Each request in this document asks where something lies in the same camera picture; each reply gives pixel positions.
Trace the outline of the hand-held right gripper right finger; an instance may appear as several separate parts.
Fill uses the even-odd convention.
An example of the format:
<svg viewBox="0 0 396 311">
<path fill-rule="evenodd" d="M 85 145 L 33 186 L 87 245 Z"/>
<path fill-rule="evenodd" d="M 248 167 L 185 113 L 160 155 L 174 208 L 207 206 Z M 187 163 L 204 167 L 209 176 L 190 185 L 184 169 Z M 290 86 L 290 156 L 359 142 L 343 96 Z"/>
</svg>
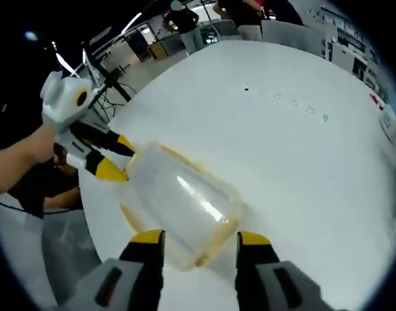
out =
<svg viewBox="0 0 396 311">
<path fill-rule="evenodd" d="M 235 290 L 240 310 L 328 310 L 321 290 L 292 262 L 279 260 L 270 240 L 237 233 Z"/>
</svg>

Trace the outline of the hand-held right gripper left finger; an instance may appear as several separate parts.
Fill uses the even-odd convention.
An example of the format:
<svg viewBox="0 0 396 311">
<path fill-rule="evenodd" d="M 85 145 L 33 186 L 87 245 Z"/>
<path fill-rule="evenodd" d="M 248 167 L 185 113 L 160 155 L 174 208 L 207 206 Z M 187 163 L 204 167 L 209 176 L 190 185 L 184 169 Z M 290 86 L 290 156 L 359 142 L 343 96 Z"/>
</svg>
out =
<svg viewBox="0 0 396 311">
<path fill-rule="evenodd" d="M 165 232 L 132 237 L 118 259 L 108 259 L 77 282 L 59 310 L 157 310 L 163 289 Z"/>
</svg>

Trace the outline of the person's left hand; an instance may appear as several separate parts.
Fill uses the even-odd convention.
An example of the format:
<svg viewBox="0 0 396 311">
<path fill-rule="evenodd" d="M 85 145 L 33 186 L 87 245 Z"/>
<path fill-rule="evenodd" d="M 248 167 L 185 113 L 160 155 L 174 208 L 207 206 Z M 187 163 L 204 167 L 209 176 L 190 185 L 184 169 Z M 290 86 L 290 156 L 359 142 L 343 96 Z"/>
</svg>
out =
<svg viewBox="0 0 396 311">
<path fill-rule="evenodd" d="M 30 151 L 38 163 L 44 163 L 50 159 L 56 165 L 64 162 L 63 150 L 56 144 L 56 132 L 52 126 L 42 125 L 30 136 Z"/>
</svg>

